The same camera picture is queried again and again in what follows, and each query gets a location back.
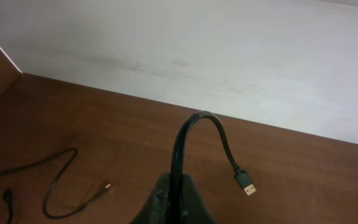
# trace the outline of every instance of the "white edge strip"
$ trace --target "white edge strip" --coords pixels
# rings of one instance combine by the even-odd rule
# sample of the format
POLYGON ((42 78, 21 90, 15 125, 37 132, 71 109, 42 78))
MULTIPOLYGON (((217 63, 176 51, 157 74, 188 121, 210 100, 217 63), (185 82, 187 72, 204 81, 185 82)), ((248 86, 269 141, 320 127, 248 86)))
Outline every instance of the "white edge strip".
POLYGON ((11 64, 16 68, 18 72, 23 74, 22 71, 20 71, 19 67, 15 65, 15 63, 12 61, 12 59, 5 53, 5 51, 0 47, 0 51, 5 55, 5 57, 11 62, 11 64))

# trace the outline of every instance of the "usb connector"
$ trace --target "usb connector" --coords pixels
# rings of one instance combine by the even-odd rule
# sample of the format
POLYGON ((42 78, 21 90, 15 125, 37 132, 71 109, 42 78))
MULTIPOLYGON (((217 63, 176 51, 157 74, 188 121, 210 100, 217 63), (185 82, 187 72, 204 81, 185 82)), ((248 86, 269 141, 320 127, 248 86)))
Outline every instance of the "usb connector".
POLYGON ((252 183, 252 180, 246 171, 239 170, 238 172, 236 172, 236 175, 234 177, 236 178, 240 187, 244 189, 244 191, 247 193, 248 196, 250 196, 256 191, 256 188, 254 187, 254 183, 252 183))

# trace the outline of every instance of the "black cable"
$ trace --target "black cable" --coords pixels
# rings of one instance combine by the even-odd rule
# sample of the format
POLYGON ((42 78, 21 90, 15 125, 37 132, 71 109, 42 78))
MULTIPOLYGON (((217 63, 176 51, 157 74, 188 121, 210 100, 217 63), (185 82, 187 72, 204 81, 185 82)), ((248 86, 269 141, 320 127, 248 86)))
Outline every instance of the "black cable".
POLYGON ((169 188, 169 209, 168 209, 168 222, 172 224, 181 223, 183 211, 183 192, 182 192, 182 177, 183 177, 183 160, 186 146, 187 134, 191 127, 200 119, 210 119, 219 131, 221 141, 223 144, 224 152, 229 159, 233 170, 236 174, 240 174, 240 167, 235 162, 231 154, 229 143, 227 143, 226 134, 219 118, 208 111, 200 111, 191 115, 187 121, 180 128, 177 135, 175 146, 173 147, 171 173, 170 173, 170 188, 169 188))
MULTIPOLYGON (((24 166, 20 166, 20 167, 15 167, 15 168, 12 168, 12 169, 8 169, 8 170, 4 170, 2 172, 0 172, 0 177, 3 177, 5 175, 9 175, 9 174, 13 174, 13 173, 16 173, 16 172, 19 172, 19 171, 22 171, 22 170, 25 170, 25 169, 30 169, 30 168, 33 168, 33 167, 36 167, 36 166, 39 166, 39 165, 42 165, 48 161, 51 161, 52 159, 54 158, 57 158, 67 152, 70 152, 70 151, 73 151, 73 155, 70 157, 70 159, 67 161, 67 163, 63 166, 63 168, 59 171, 59 173, 57 174, 57 176, 54 178, 53 182, 51 183, 47 193, 45 194, 45 197, 44 197, 44 201, 42 202, 42 212, 44 213, 44 215, 47 217, 47 218, 50 218, 50 219, 59 219, 59 218, 66 218, 66 217, 69 217, 71 215, 74 215, 80 211, 82 211, 84 208, 88 207, 89 205, 91 205, 96 199, 98 199, 100 196, 102 196, 104 193, 106 193, 108 191, 108 188, 110 187, 110 185, 108 184, 107 186, 105 186, 103 189, 101 189, 98 193, 96 193, 93 197, 91 197, 91 199, 89 199, 86 203, 84 203, 83 205, 79 206, 75 211, 73 212, 70 212, 70 213, 67 213, 67 214, 64 214, 64 215, 51 215, 48 213, 47 211, 47 202, 48 202, 48 199, 49 199, 49 196, 50 194, 52 193, 52 190, 54 188, 54 186, 56 185, 57 181, 59 180, 60 176, 64 173, 64 171, 67 169, 67 167, 73 162, 74 158, 76 157, 77 153, 78 153, 78 150, 75 149, 75 148, 70 148, 70 149, 66 149, 62 152, 59 152, 57 154, 54 154, 50 157, 47 157, 45 159, 42 159, 38 162, 34 162, 34 163, 31 163, 31 164, 28 164, 28 165, 24 165, 24 166)), ((8 223, 11 222, 12 220, 12 217, 13 217, 13 210, 12 210, 12 207, 9 206, 9 204, 11 205, 11 198, 12 198, 12 193, 7 193, 5 192, 4 193, 4 200, 8 203, 8 209, 9 209, 9 221, 8 223)))

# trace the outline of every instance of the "white wall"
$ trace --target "white wall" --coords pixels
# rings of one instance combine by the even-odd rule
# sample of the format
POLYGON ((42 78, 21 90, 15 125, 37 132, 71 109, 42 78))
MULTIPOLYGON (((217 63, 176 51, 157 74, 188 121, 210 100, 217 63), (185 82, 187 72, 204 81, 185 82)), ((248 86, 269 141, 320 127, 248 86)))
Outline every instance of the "white wall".
POLYGON ((358 8, 317 0, 0 1, 23 72, 358 143, 358 8))

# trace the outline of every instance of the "wooden desk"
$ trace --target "wooden desk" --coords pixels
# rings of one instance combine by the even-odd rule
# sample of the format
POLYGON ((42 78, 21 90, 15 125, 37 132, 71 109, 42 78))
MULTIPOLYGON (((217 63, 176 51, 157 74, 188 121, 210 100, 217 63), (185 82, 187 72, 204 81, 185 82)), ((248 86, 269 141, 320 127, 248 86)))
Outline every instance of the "wooden desk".
MULTIPOLYGON (((48 220, 42 199, 66 158, 0 179, 14 192, 16 223, 129 223, 162 172, 195 110, 24 75, 0 99, 0 170, 77 147, 48 205, 65 213, 106 180, 112 190, 83 212, 48 220)), ((258 191, 239 189, 212 122, 191 131, 185 171, 219 223, 358 224, 358 145, 220 116, 239 165, 258 191)))

